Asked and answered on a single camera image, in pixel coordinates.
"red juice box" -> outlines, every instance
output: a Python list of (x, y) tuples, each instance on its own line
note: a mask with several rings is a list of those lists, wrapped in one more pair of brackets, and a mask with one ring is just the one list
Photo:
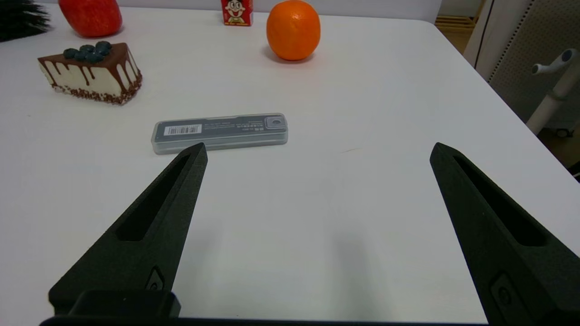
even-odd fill
[(252, 25), (253, 0), (222, 0), (222, 10), (225, 25)]

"white stand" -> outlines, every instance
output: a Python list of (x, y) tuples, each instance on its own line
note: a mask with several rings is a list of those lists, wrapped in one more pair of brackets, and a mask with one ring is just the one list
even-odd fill
[(526, 125), (534, 133), (538, 134), (542, 128), (548, 123), (550, 118), (558, 110), (558, 108), (564, 103), (566, 96), (580, 80), (580, 60), (576, 59), (578, 57), (578, 51), (575, 49), (568, 49), (564, 51), (554, 62), (549, 66), (542, 66), (541, 64), (536, 64), (532, 68), (532, 73), (534, 75), (553, 73), (562, 67), (568, 66), (566, 72), (562, 75), (562, 78), (558, 81), (556, 86), (546, 94), (546, 97), (542, 100), (538, 108), (534, 111)]

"apple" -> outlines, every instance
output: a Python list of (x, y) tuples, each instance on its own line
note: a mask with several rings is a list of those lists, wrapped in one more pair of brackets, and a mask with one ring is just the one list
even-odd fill
[(68, 23), (82, 37), (115, 34), (123, 18), (117, 0), (59, 0)]

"barcode label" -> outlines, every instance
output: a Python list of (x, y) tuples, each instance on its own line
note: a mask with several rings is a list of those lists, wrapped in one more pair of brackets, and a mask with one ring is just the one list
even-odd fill
[(189, 135), (191, 133), (201, 133), (201, 125), (170, 126), (165, 127), (164, 136)]

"white table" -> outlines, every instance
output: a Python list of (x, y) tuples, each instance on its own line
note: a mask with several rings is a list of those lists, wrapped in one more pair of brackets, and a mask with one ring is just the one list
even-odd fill
[(215, 151), (173, 291), (181, 316), (484, 322), (429, 164), (466, 154), (574, 252), (580, 187), (429, 23), (321, 17), (314, 57), (281, 63), (266, 14), (123, 8), (143, 87), (123, 107), (54, 93), (55, 29), (0, 44), (0, 324), (52, 314), (49, 288), (173, 156), (166, 119), (282, 112), (286, 145)]

